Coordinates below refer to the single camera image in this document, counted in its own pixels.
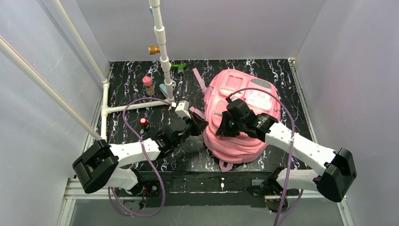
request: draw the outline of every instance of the green object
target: green object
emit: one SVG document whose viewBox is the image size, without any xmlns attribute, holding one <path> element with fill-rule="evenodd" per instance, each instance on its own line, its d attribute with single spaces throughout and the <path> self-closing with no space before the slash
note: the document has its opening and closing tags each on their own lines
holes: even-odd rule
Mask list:
<svg viewBox="0 0 399 226">
<path fill-rule="evenodd" d="M 171 68 L 177 68 L 177 73 L 180 75 L 184 74 L 184 68 L 187 66 L 186 63 L 183 63 L 182 65 L 170 65 Z"/>
</svg>

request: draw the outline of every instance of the wire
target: wire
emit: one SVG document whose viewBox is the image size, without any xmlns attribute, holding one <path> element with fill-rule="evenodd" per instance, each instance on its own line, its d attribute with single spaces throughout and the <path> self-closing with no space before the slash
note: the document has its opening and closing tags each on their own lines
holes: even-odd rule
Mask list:
<svg viewBox="0 0 399 226">
<path fill-rule="evenodd" d="M 108 199 L 110 200 L 110 203 L 111 203 L 113 209 L 114 209 L 115 211 L 117 211 L 119 214 L 123 215 L 123 216 L 130 216 L 130 214 L 124 213 L 124 212 L 120 211 L 118 208 L 116 208 L 115 204 L 112 202 L 110 190 L 111 190 L 111 189 L 108 187 Z"/>
<path fill-rule="evenodd" d="M 160 176 L 160 173 L 158 172 L 157 168 L 155 168 L 155 166 L 154 166 L 154 164 L 152 163 L 150 157 L 148 156 L 147 152 L 145 151 L 145 148 L 144 148 L 144 145 L 143 145 L 143 138 L 137 133 L 137 131 L 136 131 L 135 129 L 133 129 L 133 127 L 128 123 L 128 120 L 126 119 L 126 111 L 127 111 L 127 109 L 128 109 L 132 104 L 134 104 L 135 102 L 141 101 L 141 100 L 158 100 L 158 101 L 162 101 L 162 102 L 164 102 L 164 103 L 166 103 L 166 104 L 168 104 L 168 105 L 170 105 L 170 102 L 168 102 L 168 101 L 166 101 L 166 100 L 161 100 L 161 99 L 158 99 L 158 98 L 153 98 L 153 97 L 143 97 L 143 98 L 140 98 L 140 99 L 137 99 L 137 100 L 134 100 L 134 101 L 130 102 L 130 103 L 126 106 L 126 108 L 123 110 L 123 113 L 122 113 L 123 121 L 125 122 L 126 126 L 138 137 L 138 139 L 139 139 L 139 141 L 140 141 L 140 143 L 141 143 L 141 148 L 142 148 L 142 150 L 143 150 L 143 154 L 144 154 L 145 158 L 147 159 L 148 163 L 150 164 L 152 170 L 154 170 L 154 172 L 155 172 L 155 174 L 157 175 L 157 178 L 158 178 L 158 180 L 159 180 L 159 182 L 160 182 L 161 191 L 162 191 L 162 202 L 161 202 L 161 206 L 159 207 L 159 209 L 158 209 L 157 211 L 155 211 L 155 212 L 152 213 L 152 214 L 140 214 L 140 213 L 136 213 L 136 212 L 131 211 L 131 210 L 130 210 L 128 207 L 126 207 L 125 205 L 123 205 L 123 202 L 122 202 L 122 201 L 119 199 L 119 197 L 116 195 L 115 189 L 114 189 L 114 188 L 111 188 L 111 191 L 112 191 L 113 196 L 115 196 L 116 201 L 118 201 L 119 204 L 120 204 L 120 206 L 121 206 L 122 208 L 124 208 L 128 213 L 130 213 L 130 214 L 132 214 L 132 215 L 134 215 L 134 216 L 137 216 L 137 217 L 149 218 L 149 217 L 152 217 L 152 216 L 157 215 L 157 214 L 162 210 L 163 206 L 165 205 L 165 196 L 166 196 L 166 193 L 165 193 L 165 186 L 164 186 L 164 184 L 163 184 L 163 181 L 162 181 L 162 178 L 161 178 L 161 176 Z M 112 206 L 114 207 L 114 209 L 115 209 L 118 213 L 122 214 L 114 205 L 112 205 Z"/>
<path fill-rule="evenodd" d="M 287 196 L 287 186 L 288 186 L 289 171 L 291 170 L 292 151 L 293 151 L 293 149 L 294 149 L 294 141 L 293 141 L 293 138 L 294 138 L 294 135 L 295 135 L 295 121 L 294 121 L 294 118 L 292 117 L 291 113 L 290 113 L 290 112 L 288 111 L 288 109 L 285 107 L 285 105 L 284 105 L 277 97 L 275 97 L 273 94 L 271 94 L 271 93 L 269 93 L 268 91 L 265 91 L 265 90 L 263 90 L 263 89 L 258 89 L 258 88 L 243 88 L 243 89 L 239 89 L 239 90 L 234 91 L 233 93 L 231 93 L 231 94 L 229 95 L 229 97 L 233 96 L 234 94 L 236 94 L 236 93 L 238 93 L 238 92 L 244 91 L 244 90 L 257 90 L 257 91 L 260 91 L 260 92 L 263 92 L 263 93 L 268 94 L 269 96 L 271 96 L 272 98 L 274 98 L 274 99 L 281 105 L 281 107 L 284 109 L 284 111 L 286 111 L 286 113 L 287 113 L 287 115 L 288 115 L 288 117 L 289 117 L 289 119 L 290 119 L 290 121 L 291 121 L 291 127 L 292 127 L 292 129 L 291 129 L 291 142 L 290 142 L 290 145 L 289 145 L 289 152 L 288 152 L 288 162 L 287 162 L 286 179 L 285 179 L 285 181 L 284 181 L 284 187 L 283 187 L 283 191 L 282 191 L 282 195 L 281 195 L 281 201 L 280 201 L 280 204 L 279 204 L 279 209 L 277 210 L 276 218 L 275 218 L 274 224 L 273 224 L 274 226 L 277 226 L 277 225 L 280 225 L 280 224 L 283 222 L 283 220 L 284 220 L 284 219 L 287 217 L 287 215 L 292 211 L 293 207 L 296 206 L 297 202 L 299 202 L 299 199 L 301 198 L 301 196 L 298 196 L 297 200 L 295 201 L 295 202 L 296 202 L 296 203 L 295 203 L 295 206 L 293 205 L 293 206 L 290 208 L 290 210 L 287 211 L 287 213 L 284 215 L 284 218 L 279 222 L 279 217 L 280 217 L 281 211 L 282 211 L 282 209 L 283 209 L 284 200 L 285 200 L 285 198 L 286 198 L 286 196 Z"/>
<path fill-rule="evenodd" d="M 147 194 L 147 187 L 146 187 L 145 190 L 144 190 L 143 197 L 145 197 L 145 194 Z"/>
<path fill-rule="evenodd" d="M 280 220 L 280 222 L 279 222 L 276 226 L 280 226 L 280 225 L 283 223 L 283 221 L 287 218 L 288 214 L 290 214 L 290 212 L 291 212 L 291 211 L 295 208 L 295 206 L 298 204 L 299 200 L 300 200 L 301 197 L 302 197 L 302 194 L 303 194 L 303 190 L 301 190 L 301 192 L 300 192 L 299 195 L 298 195 L 298 198 L 295 200 L 294 204 L 292 204 L 292 206 L 289 208 L 289 210 L 283 212 L 283 213 L 284 213 L 284 216 L 283 216 L 283 218 Z"/>
</svg>

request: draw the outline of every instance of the white pole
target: white pole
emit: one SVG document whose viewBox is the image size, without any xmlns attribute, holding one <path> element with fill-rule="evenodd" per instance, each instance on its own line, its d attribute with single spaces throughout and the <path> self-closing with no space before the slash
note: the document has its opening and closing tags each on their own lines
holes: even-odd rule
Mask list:
<svg viewBox="0 0 399 226">
<path fill-rule="evenodd" d="M 106 76 L 103 75 L 101 72 L 100 68 L 98 67 L 98 64 L 94 60 L 93 56 L 91 55 L 90 51 L 88 50 L 87 46 L 85 45 L 83 39 L 78 33 L 78 30 L 76 30 L 76 27 L 73 25 L 71 19 L 69 18 L 68 14 L 66 13 L 64 7 L 62 6 L 61 2 L 59 0 L 53 0 L 54 5 L 58 12 L 60 13 L 61 17 L 65 21 L 66 25 L 68 26 L 69 30 L 72 32 L 73 37 L 77 41 L 79 47 L 83 50 L 83 53 L 86 55 L 89 63 L 91 66 L 94 68 L 98 78 L 101 80 L 103 84 L 108 83 Z"/>
<path fill-rule="evenodd" d="M 170 78 L 170 62 L 168 58 L 168 54 L 166 52 L 166 36 L 165 36 L 165 27 L 162 24 L 162 17 L 160 11 L 160 0 L 149 0 L 150 6 L 152 8 L 152 15 L 154 17 L 154 32 L 157 36 L 157 43 L 160 46 L 160 62 L 161 67 L 164 73 L 164 83 L 167 90 L 167 98 L 170 102 L 174 102 L 175 98 L 173 97 L 173 84 L 172 79 Z"/>
<path fill-rule="evenodd" d="M 103 84 L 103 103 L 101 105 L 101 137 L 107 140 L 107 116 L 108 116 L 108 90 L 110 88 L 110 84 Z"/>
<path fill-rule="evenodd" d="M 94 139 L 101 136 L 0 36 L 0 51 L 28 76 L 41 90 L 64 109 Z"/>
<path fill-rule="evenodd" d="M 128 108 L 128 110 L 140 109 L 140 108 L 146 108 L 146 107 L 154 107 L 154 106 L 160 106 L 160 105 L 166 105 L 166 103 L 164 103 L 162 101 L 151 101 L 151 102 L 146 102 L 146 103 L 140 103 L 140 104 L 131 105 Z M 110 107 L 110 108 L 108 108 L 108 113 L 121 112 L 125 108 L 126 108 L 126 106 Z"/>
</svg>

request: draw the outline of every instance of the black marble surface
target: black marble surface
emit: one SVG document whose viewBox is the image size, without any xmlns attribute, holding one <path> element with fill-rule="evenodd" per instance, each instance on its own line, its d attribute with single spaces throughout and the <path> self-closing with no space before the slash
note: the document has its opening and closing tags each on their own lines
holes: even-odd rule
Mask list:
<svg viewBox="0 0 399 226">
<path fill-rule="evenodd" d="M 221 70 L 229 68 L 237 69 L 273 83 L 277 88 L 281 101 L 293 115 L 296 131 L 302 136 L 311 139 L 287 60 L 191 60 L 172 61 L 171 63 L 180 64 L 183 62 L 187 63 L 184 76 L 178 75 L 176 69 L 172 69 L 171 73 L 174 95 L 177 102 L 187 100 L 190 102 L 190 105 L 200 110 L 204 108 L 203 95 L 192 72 L 193 68 L 198 69 L 206 85 Z M 145 97 L 142 78 L 146 75 L 150 76 L 155 84 L 155 97 L 164 99 L 159 89 L 159 85 L 163 83 L 163 73 L 159 61 L 112 63 L 108 106 L 127 105 L 133 100 Z M 291 122 L 289 118 L 283 110 L 281 113 L 282 122 L 290 128 Z M 146 117 L 152 126 L 147 132 L 144 132 L 138 123 L 138 119 L 141 117 Z M 174 110 L 165 105 L 127 112 L 128 122 L 131 123 L 133 128 L 137 129 L 143 136 L 143 139 L 150 138 L 162 125 L 167 125 L 175 117 Z M 124 125 L 122 112 L 113 113 L 108 116 L 107 134 L 110 144 L 131 143 L 138 140 L 133 132 Z M 273 171 L 278 166 L 285 166 L 287 157 L 287 153 L 269 145 L 257 160 L 238 165 L 233 170 Z M 220 171 L 218 159 L 205 147 L 203 136 L 188 138 L 172 155 L 157 160 L 154 164 L 161 171 Z M 151 171 L 149 164 L 144 161 L 134 163 L 132 167 L 142 171 Z M 303 162 L 295 158 L 293 159 L 292 167 L 298 169 L 307 168 Z"/>
</svg>

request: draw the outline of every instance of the pink backpack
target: pink backpack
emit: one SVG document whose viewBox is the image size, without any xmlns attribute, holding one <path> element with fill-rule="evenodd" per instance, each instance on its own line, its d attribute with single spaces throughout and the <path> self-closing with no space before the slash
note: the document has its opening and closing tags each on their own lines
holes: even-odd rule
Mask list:
<svg viewBox="0 0 399 226">
<path fill-rule="evenodd" d="M 225 98 L 232 92 L 253 87 L 263 89 L 278 97 L 274 85 L 249 74 L 227 69 L 215 76 L 209 87 L 205 87 L 198 70 L 194 68 L 193 71 L 202 93 L 205 95 L 205 115 L 203 117 L 209 122 L 209 125 L 204 131 L 204 142 L 213 155 L 220 160 L 221 171 L 231 170 L 233 164 L 254 161 L 266 148 L 267 143 L 250 138 L 245 133 L 240 133 L 237 137 L 221 137 L 216 135 L 216 131 L 222 121 L 222 112 L 226 111 L 227 101 Z M 256 90 L 245 90 L 233 97 L 244 100 L 255 114 L 267 113 L 280 121 L 280 104 L 269 95 Z M 193 107 L 190 110 L 199 113 Z"/>
</svg>

